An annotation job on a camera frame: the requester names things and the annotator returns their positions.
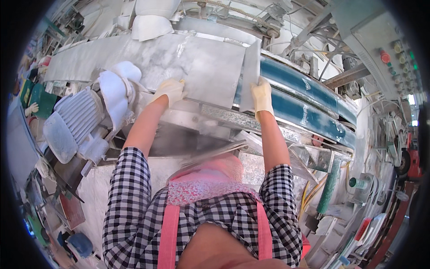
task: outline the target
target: green pipe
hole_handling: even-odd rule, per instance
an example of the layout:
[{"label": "green pipe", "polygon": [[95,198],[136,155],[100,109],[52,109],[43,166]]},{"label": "green pipe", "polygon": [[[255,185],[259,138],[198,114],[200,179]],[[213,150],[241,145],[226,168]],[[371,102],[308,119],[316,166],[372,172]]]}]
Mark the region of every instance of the green pipe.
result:
[{"label": "green pipe", "polygon": [[322,190],[321,198],[319,199],[318,206],[316,207],[317,211],[317,220],[322,218],[322,215],[327,211],[327,207],[329,206],[330,199],[332,198],[333,191],[335,190],[336,181],[340,176],[341,171],[341,160],[334,159],[332,171],[327,176],[326,184],[324,185],[324,189]]}]

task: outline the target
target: hand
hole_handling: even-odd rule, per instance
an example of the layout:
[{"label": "hand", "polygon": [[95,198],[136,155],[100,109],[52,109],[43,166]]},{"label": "hand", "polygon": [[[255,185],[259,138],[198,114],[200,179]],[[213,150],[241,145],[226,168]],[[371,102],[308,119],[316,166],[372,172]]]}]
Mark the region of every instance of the hand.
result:
[{"label": "hand", "polygon": [[273,116],[272,108],[272,87],[270,83],[265,80],[262,76],[258,78],[258,86],[255,83],[251,83],[252,97],[254,98],[254,111],[255,118],[260,122],[259,111],[269,111]]},{"label": "hand", "polygon": [[181,100],[187,95],[187,92],[183,92],[183,89],[183,83],[178,82],[172,78],[165,80],[158,87],[151,102],[163,95],[167,95],[167,98],[169,99],[169,107],[171,107],[174,102]]},{"label": "hand", "polygon": [[28,117],[31,113],[36,113],[38,111],[39,111],[39,105],[36,102],[34,102],[24,110],[24,114],[26,117]]}]

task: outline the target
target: green cylinder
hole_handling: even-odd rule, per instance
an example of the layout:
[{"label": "green cylinder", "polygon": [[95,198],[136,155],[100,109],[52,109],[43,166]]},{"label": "green cylinder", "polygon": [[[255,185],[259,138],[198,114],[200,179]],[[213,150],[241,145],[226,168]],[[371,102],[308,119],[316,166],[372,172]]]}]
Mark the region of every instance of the green cylinder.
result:
[{"label": "green cylinder", "polygon": [[333,191],[335,190],[336,181],[340,176],[341,171],[341,160],[334,159],[332,171],[327,176],[326,184],[322,190],[321,198],[319,199],[316,211],[320,214],[324,214],[329,206],[330,199],[332,198]]},{"label": "green cylinder", "polygon": [[367,182],[362,179],[356,179],[355,177],[351,177],[349,185],[352,188],[365,189],[367,187]]}]

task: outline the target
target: worker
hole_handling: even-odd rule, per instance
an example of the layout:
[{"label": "worker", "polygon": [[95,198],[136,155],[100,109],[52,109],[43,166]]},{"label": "worker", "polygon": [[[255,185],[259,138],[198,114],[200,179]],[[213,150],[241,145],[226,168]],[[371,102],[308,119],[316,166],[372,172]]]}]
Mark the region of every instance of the worker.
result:
[{"label": "worker", "polygon": [[270,84],[251,85],[261,123],[265,179],[241,183],[237,157],[223,154],[173,174],[151,198],[148,154],[163,112],[184,85],[162,82],[139,115],[113,170],[103,229],[109,268],[297,267],[302,239],[287,145],[273,115]]}]

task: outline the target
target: control panel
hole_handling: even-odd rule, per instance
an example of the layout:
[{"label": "control panel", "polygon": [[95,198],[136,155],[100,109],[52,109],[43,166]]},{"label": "control panel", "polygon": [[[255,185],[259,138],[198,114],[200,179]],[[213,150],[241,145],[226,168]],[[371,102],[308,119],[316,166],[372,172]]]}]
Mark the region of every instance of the control panel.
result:
[{"label": "control panel", "polygon": [[413,51],[378,0],[346,0],[332,12],[342,40],[357,54],[388,100],[422,91]]}]

